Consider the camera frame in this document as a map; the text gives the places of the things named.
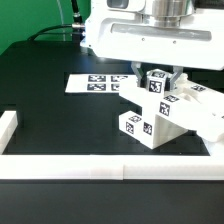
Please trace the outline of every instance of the green wall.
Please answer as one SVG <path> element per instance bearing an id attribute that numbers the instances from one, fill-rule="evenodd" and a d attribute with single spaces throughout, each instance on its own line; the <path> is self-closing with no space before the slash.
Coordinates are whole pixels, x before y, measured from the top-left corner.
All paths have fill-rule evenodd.
<path id="1" fill-rule="evenodd" d="M 72 23 L 70 0 L 60 0 L 64 22 Z M 90 13 L 90 0 L 78 0 L 84 19 Z M 57 0 L 0 0 L 0 54 L 13 42 L 26 40 L 37 31 L 61 24 Z M 63 40 L 62 36 L 39 39 Z"/>

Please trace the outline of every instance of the black tabletop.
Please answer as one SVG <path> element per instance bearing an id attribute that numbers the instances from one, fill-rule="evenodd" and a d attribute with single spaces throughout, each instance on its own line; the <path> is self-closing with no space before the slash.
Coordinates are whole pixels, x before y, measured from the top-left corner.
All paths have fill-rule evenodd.
<path id="1" fill-rule="evenodd" d="M 151 150 L 119 130 L 141 108 L 118 94 L 65 94 L 69 74 L 133 74 L 130 63 L 100 60 L 71 42 L 17 42 L 0 57 L 0 111 L 19 125 L 5 154 L 207 155 L 194 132 Z"/>
<path id="2" fill-rule="evenodd" d="M 10 46 L 0 56 L 0 112 L 16 110 L 19 126 L 5 153 L 152 153 L 118 130 L 117 116 L 129 109 L 140 112 L 136 105 L 118 95 L 64 92 L 70 73 L 113 72 L 131 73 L 130 64 L 102 63 L 72 43 Z M 200 74 L 195 79 L 209 84 Z M 209 77 L 211 87 L 224 86 L 217 81 L 220 74 Z M 172 145 L 188 145 L 186 139 Z M 200 139 L 194 141 L 196 150 L 188 147 L 183 153 L 206 154 Z M 155 153 L 165 153 L 162 149 Z M 179 150 L 170 148 L 169 153 Z M 220 181 L 0 180 L 0 223 L 220 224 L 223 201 Z"/>

